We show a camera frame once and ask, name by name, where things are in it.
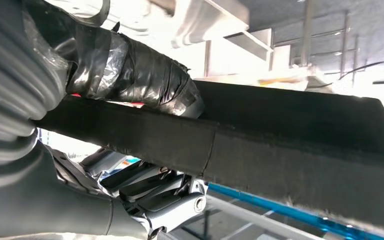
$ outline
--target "silver metal part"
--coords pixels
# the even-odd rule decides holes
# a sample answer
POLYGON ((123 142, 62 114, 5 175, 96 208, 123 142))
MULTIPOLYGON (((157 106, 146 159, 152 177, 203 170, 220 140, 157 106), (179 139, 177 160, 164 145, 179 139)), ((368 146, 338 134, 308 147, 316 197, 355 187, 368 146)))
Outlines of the silver metal part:
POLYGON ((166 232, 170 232, 184 221, 201 213, 205 205, 204 195, 192 193, 159 211, 146 211, 145 216, 152 229, 165 227, 166 232))
MULTIPOLYGON (((181 184, 182 181, 181 178, 179 178, 181 176, 182 175, 177 176, 173 183, 181 184)), ((171 189, 175 189, 173 188, 175 186, 174 184, 171 184, 170 186, 171 189)), ((164 186, 157 188, 156 190, 154 190, 154 192, 158 190, 159 193, 163 193, 163 187, 164 186)), ((160 199, 158 199, 158 197, 144 197, 146 198, 146 201, 161 201, 161 203, 163 201, 166 201, 167 199, 172 201, 172 203, 167 203, 166 207, 162 209, 158 209, 157 207, 155 207, 154 210, 145 209, 144 215, 148 219, 151 228, 155 230, 160 227, 164 227, 166 232, 170 232, 186 220, 189 220, 190 218, 193 218, 196 215, 202 213, 207 205, 207 189, 208 186, 204 184, 203 180, 192 178, 192 180, 190 181, 188 195, 186 196, 178 198, 176 198, 176 196, 165 196, 160 199)))

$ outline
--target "white panel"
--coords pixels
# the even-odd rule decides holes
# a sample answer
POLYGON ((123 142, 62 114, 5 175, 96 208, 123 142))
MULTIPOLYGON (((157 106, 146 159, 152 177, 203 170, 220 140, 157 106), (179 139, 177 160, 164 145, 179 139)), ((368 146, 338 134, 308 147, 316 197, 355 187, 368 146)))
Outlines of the white panel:
POLYGON ((291 45, 277 46, 273 52, 272 71, 289 69, 291 45))

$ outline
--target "clear plastic film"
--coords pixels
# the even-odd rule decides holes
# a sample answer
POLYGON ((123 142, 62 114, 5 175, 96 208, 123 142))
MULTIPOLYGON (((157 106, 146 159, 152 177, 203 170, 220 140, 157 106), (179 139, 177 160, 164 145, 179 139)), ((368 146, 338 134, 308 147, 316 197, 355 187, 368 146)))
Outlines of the clear plastic film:
POLYGON ((51 74, 51 79, 58 89, 60 99, 62 99, 65 95, 69 63, 46 42, 27 11, 23 12, 23 21, 25 33, 32 44, 33 50, 43 59, 48 72, 51 74))

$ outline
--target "metal pipe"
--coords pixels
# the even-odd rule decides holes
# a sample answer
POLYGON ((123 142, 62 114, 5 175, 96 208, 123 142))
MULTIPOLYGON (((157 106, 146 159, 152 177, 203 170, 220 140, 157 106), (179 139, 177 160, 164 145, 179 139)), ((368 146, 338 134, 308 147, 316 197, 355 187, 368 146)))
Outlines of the metal pipe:
POLYGON ((345 73, 345 63, 347 61, 347 36, 348 30, 350 28, 350 18, 349 12, 345 11, 344 21, 343 21, 343 29, 345 30, 342 35, 342 55, 340 56, 340 75, 342 76, 345 73))
POLYGON ((204 59, 204 77, 208 77, 210 72, 210 57, 211 57, 211 40, 205 42, 205 59, 204 59))
MULTIPOLYGON (((339 35, 343 32, 344 32, 344 29, 325 31, 325 32, 313 34, 313 35, 311 35, 311 38, 315 39, 315 38, 326 37, 326 36, 330 36, 330 35, 339 35)), ((279 42, 276 42, 274 44, 274 46, 280 47, 280 46, 285 46, 285 45, 296 44, 296 43, 299 43, 301 41, 301 39, 302 39, 301 37, 297 37, 297 38, 292 38, 292 39, 289 39, 286 41, 279 41, 279 42)))
MULTIPOLYGON (((354 61, 352 63, 352 69, 356 69, 359 66, 359 36, 355 36, 355 42, 354 42, 354 61)), ((356 82, 356 75, 357 71, 354 71, 352 73, 352 87, 354 88, 354 84, 356 82)))
POLYGON ((283 236, 288 239, 294 239, 294 240, 321 240, 321 238, 318 236, 296 229, 292 226, 283 224, 281 222, 270 219, 268 217, 261 216, 255 212, 246 210, 242 207, 220 200, 211 195, 207 195, 206 198, 210 205, 215 206, 216 208, 222 210, 223 212, 233 215, 237 218, 243 219, 245 221, 248 221, 265 230, 269 230, 274 234, 283 236))
POLYGON ((314 0, 305 1, 305 15, 302 31, 301 66, 308 65, 311 47, 312 21, 313 21, 314 0))

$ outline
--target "metal rail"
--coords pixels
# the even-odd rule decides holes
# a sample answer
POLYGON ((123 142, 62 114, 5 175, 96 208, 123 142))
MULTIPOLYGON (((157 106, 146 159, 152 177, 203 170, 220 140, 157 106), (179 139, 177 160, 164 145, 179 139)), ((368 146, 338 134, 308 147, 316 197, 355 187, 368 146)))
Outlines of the metal rail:
MULTIPOLYGON (((339 35, 339 34, 342 34, 343 32, 344 32, 344 29, 325 31, 325 32, 313 34, 313 35, 311 35, 311 38, 315 39, 315 38, 326 37, 326 36, 331 36, 331 35, 339 35)), ((285 46, 285 45, 296 44, 296 43, 299 43, 302 39, 303 39, 302 37, 297 37, 297 38, 292 38, 292 39, 289 39, 286 41, 279 41, 279 42, 274 43, 274 46, 275 47, 281 47, 281 46, 285 46)))
POLYGON ((207 195, 207 201, 210 205, 222 210, 223 212, 233 215, 237 218, 248 221, 270 232, 294 240, 321 240, 322 238, 299 230, 289 225, 283 224, 276 220, 261 216, 255 212, 243 209, 242 207, 233 205, 211 195, 207 195))

